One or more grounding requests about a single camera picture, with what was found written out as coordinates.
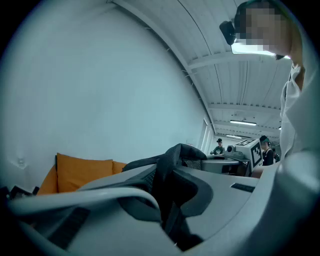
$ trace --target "white curved handle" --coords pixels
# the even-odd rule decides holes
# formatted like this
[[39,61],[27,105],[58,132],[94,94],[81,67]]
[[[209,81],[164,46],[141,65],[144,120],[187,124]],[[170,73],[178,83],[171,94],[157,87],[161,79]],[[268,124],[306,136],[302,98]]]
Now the white curved handle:
[[27,216],[84,203],[94,203],[126,197],[147,199],[157,209],[159,209],[156,199],[151,194],[134,187],[100,188],[94,190],[25,197],[9,201],[8,208],[16,216]]

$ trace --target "man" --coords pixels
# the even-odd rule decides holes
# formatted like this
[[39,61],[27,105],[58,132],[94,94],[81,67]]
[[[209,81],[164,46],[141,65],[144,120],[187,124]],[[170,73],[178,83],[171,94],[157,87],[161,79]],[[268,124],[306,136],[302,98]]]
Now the man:
[[225,148],[222,146],[222,139],[218,138],[216,142],[218,142],[218,146],[210,152],[210,155],[222,155],[225,152]]
[[277,154],[276,149],[273,148],[273,158],[275,159],[275,162],[278,163],[280,161],[280,156]]
[[[320,72],[319,58],[304,29],[279,1],[251,0],[237,8],[234,18],[237,38],[260,45],[276,60],[289,56],[292,67],[281,94],[281,159],[304,149],[319,148]],[[264,168],[255,169],[259,177]]]
[[270,148],[270,140],[267,136],[263,135],[260,137],[260,145],[264,150],[262,153],[262,165],[270,166],[274,164],[274,154]]

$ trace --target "fluorescent light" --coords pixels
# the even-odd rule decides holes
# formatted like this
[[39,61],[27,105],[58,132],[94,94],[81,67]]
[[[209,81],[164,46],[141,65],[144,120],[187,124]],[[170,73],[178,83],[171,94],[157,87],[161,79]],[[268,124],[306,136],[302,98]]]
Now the fluorescent light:
[[248,125],[248,126],[256,126],[257,125],[255,122],[236,121],[236,120],[231,120],[230,123],[240,124],[240,125]]
[[231,49],[233,54],[261,54],[270,56],[275,55],[270,51],[263,50],[263,47],[261,45],[246,45],[239,42],[238,39],[236,39],[236,42],[231,45]]
[[241,137],[234,136],[234,135],[226,135],[227,137],[236,138],[236,139],[242,139]]

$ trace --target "white ceiling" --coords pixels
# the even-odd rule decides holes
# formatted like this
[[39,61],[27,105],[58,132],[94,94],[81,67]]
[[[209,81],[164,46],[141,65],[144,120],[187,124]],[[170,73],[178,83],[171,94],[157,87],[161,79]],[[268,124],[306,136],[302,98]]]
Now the white ceiling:
[[[243,0],[113,0],[154,30],[190,75],[217,135],[266,135],[279,143],[280,95],[289,59],[233,54],[219,25]],[[246,120],[257,126],[234,125]]]

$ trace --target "orange pillow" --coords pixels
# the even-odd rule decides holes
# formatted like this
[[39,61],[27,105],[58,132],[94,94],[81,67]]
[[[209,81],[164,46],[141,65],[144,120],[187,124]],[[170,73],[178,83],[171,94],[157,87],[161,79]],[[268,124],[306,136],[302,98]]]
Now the orange pillow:
[[44,181],[42,182],[41,187],[36,195],[40,196],[56,193],[58,193],[58,175],[56,165],[54,165],[44,178]]
[[123,162],[116,162],[113,161],[113,166],[112,166],[112,173],[113,174],[119,174],[122,172],[122,168],[125,167],[127,164]]
[[112,160],[86,160],[57,154],[58,191],[73,192],[94,180],[110,176]]

